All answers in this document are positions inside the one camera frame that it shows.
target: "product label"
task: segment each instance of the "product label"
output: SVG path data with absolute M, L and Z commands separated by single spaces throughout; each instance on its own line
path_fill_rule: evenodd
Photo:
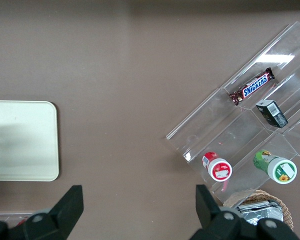
M 294 166 L 290 163 L 283 163 L 275 170 L 275 178 L 281 182 L 289 181 L 296 173 Z
M 219 163 L 212 169 L 212 174 L 216 179 L 226 179 L 231 173 L 231 169 L 226 163 Z
M 204 166 L 206 169 L 208 169 L 208 166 L 209 166 L 209 159 L 206 158 L 206 156 L 203 156 L 203 158 L 202 158 L 202 164 L 203 164 L 203 166 Z
M 258 151 L 253 159 L 253 164 L 257 169 L 261 169 L 265 173 L 268 174 L 268 166 L 269 163 L 279 158 L 278 156 L 271 155 L 271 153 L 267 150 Z
M 267 108 L 273 117 L 280 113 L 279 108 L 277 108 L 277 106 L 274 102 L 271 103 L 269 106 L 267 106 Z
M 257 78 L 256 80 L 254 80 L 252 83 L 248 84 L 248 86 L 242 90 L 243 98 L 246 98 L 247 96 L 255 92 L 257 89 L 265 85 L 267 82 L 268 82 L 267 74 L 264 74 L 261 77 Z

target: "candy bar wrapper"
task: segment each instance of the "candy bar wrapper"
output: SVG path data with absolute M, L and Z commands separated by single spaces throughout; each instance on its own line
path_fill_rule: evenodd
M 240 87 L 238 91 L 235 91 L 229 94 L 229 97 L 232 99 L 235 105 L 238 105 L 242 100 L 253 94 L 255 91 L 264 86 L 271 79 L 274 79 L 275 76 L 272 73 L 270 67 L 268 67 L 262 74 L 254 77 L 244 86 Z
M 243 218 L 252 225 L 257 225 L 260 219 L 270 218 L 283 222 L 284 214 L 278 202 L 273 199 L 257 203 L 240 205 L 236 208 Z

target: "plastic container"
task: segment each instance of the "plastic container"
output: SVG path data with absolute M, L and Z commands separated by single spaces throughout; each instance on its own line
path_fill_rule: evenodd
M 202 164 L 212 179 L 217 182 L 224 182 L 231 177 L 232 167 L 230 163 L 220 158 L 215 152 L 207 152 L 202 158 Z
M 278 184 L 291 183 L 298 172 L 297 166 L 292 161 L 271 155 L 267 150 L 258 151 L 253 159 L 253 164 Z
M 235 105 L 229 94 L 266 68 L 272 69 L 275 79 Z M 260 100 L 275 101 L 288 124 L 271 126 L 256 107 Z M 267 149 L 290 161 L 300 156 L 300 23 L 284 29 L 166 138 L 211 193 L 232 207 L 270 179 L 268 172 L 254 166 L 256 152 Z M 208 152 L 218 153 L 231 165 L 229 180 L 218 182 L 211 177 L 202 162 Z
M 8 228 L 11 229 L 25 222 L 32 215 L 33 215 L 32 211 L 25 211 L 25 212 L 0 211 L 0 221 L 5 222 L 8 225 Z

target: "red label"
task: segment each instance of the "red label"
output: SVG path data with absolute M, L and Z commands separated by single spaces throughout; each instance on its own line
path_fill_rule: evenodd
M 207 152 L 207 153 L 203 156 L 203 158 L 202 158 L 202 164 L 203 164 L 203 166 L 204 166 L 206 169 L 208 169 L 208 166 L 209 166 L 210 162 L 211 162 L 212 160 L 217 159 L 218 157 L 219 157 L 219 155 L 216 154 L 215 152 L 212 152 L 212 151 Z
M 213 176 L 218 180 L 224 180 L 231 174 L 231 168 L 226 163 L 219 163 L 212 169 Z

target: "jar lid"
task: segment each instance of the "jar lid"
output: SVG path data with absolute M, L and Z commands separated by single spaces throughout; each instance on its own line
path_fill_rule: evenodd
M 275 164 L 269 164 L 268 175 L 279 184 L 291 183 L 297 176 L 297 166 L 290 160 L 278 159 Z
M 231 177 L 232 167 L 222 158 L 216 158 L 209 164 L 208 172 L 217 182 L 224 182 Z

